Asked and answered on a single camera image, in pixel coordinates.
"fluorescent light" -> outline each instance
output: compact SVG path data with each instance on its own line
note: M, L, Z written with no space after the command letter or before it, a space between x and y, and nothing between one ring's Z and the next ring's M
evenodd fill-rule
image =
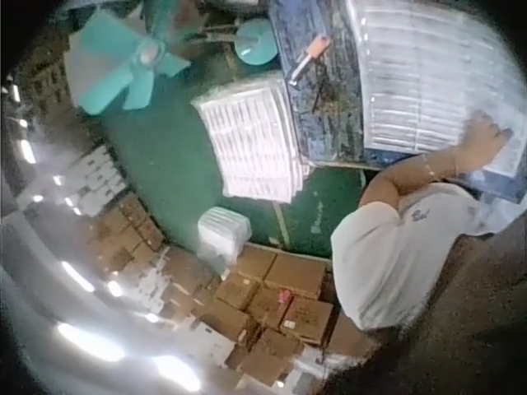
M145 318L151 323L159 323L159 317L154 313L148 313L147 315L145 315Z
M18 86L13 85L13 99L20 103L20 92L18 91Z
M112 280L108 283L108 289L110 290L110 294L112 294L112 296L114 296L115 298L123 296L123 289L115 280Z
M201 389L198 376L182 360L174 356L166 355L159 356L154 361L156 362L160 375L166 379L175 381L190 393L196 393Z
M86 278L81 276L79 272L75 270L68 262L62 261L62 265L66 273L69 274L70 277L75 280L83 290L86 292L93 292L96 290L96 288Z
M95 356L108 362L117 362L124 357L124 351L113 342L98 337L89 332L82 331L67 323L57 326L58 332L66 337L71 343L91 356Z
M31 148L30 142L26 139L20 140L20 148L22 150L22 155L28 163L34 165L36 163L35 155L33 154L33 149Z

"teal fan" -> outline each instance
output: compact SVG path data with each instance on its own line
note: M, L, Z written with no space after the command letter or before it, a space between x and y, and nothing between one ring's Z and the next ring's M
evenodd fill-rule
M173 77L190 65L167 50L204 24L204 18L198 16L198 23L191 28L188 23L178 27L178 21L189 14L188 3L148 2L146 26L139 12L121 20L111 12L95 11L70 37L71 50L64 54L73 103L96 115L128 90L123 109L146 107L157 74Z

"green floor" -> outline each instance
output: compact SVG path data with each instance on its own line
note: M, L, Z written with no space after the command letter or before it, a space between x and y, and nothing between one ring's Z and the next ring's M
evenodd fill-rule
M243 67L241 72L256 71ZM248 216L254 242L283 244L271 202L222 196L212 146L189 103L209 87L231 80L225 55L218 50L181 78L158 80L148 108L125 113L116 105L103 118L128 180L169 240L191 250L198 247L198 218L215 205ZM328 257L329 236L356 207L360 189L355 170L315 170L293 203L282 205L290 250Z

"table surface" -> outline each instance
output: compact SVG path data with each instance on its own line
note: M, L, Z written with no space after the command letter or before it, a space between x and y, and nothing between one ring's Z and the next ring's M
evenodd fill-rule
M316 107L320 66L311 67L296 87L287 86L302 157L313 165L361 168L368 167L362 163L361 83L345 15L338 0L276 0L269 7L284 75L318 34L332 40L319 60L328 83Z

